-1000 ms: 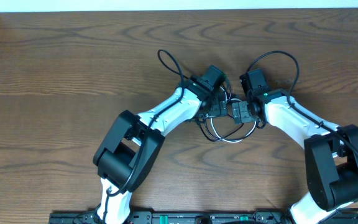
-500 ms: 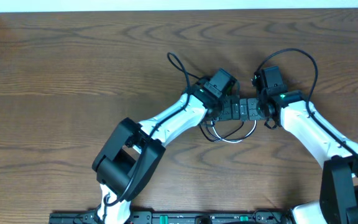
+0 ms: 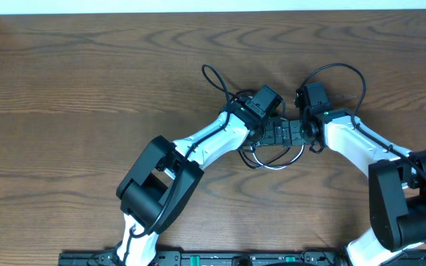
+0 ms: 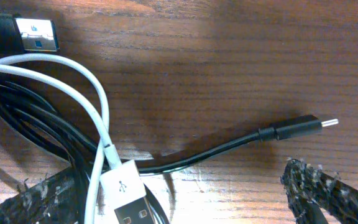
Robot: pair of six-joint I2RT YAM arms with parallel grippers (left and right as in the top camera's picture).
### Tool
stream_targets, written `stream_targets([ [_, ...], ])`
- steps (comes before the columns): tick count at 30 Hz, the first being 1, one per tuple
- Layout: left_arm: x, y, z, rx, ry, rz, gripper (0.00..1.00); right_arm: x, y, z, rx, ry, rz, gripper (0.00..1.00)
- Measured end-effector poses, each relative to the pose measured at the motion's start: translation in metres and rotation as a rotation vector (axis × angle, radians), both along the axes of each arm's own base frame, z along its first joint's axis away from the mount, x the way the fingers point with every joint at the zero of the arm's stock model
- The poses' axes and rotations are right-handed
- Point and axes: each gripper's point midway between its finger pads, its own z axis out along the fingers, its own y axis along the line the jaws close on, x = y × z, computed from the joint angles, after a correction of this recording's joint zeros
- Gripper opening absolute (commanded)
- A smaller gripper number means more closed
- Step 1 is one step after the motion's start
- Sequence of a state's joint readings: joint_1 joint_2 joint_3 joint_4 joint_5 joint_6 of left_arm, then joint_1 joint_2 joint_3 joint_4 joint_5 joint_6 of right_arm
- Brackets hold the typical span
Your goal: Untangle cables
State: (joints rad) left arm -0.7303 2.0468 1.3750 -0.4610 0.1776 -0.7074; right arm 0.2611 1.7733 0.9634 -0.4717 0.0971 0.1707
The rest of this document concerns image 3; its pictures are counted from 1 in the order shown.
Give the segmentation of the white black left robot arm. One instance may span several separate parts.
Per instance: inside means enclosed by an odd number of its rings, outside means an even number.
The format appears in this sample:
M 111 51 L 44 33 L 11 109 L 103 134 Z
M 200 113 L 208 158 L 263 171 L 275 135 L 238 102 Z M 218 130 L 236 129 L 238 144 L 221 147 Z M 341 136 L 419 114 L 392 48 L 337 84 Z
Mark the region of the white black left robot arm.
M 274 107 L 224 108 L 200 131 L 174 141 L 151 140 L 116 190 L 125 231 L 116 250 L 120 265 L 148 265 L 158 237 L 179 217 L 205 169 L 252 139 Z

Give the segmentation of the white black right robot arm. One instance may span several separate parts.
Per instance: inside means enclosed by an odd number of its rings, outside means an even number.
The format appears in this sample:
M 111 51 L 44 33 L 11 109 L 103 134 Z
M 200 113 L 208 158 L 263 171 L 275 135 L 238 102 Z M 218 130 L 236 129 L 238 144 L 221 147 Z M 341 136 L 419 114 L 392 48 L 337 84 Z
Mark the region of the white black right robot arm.
M 426 243 L 426 150 L 397 146 L 348 109 L 300 111 L 311 145 L 341 154 L 367 178 L 371 228 L 347 244 L 340 264 L 385 265 Z

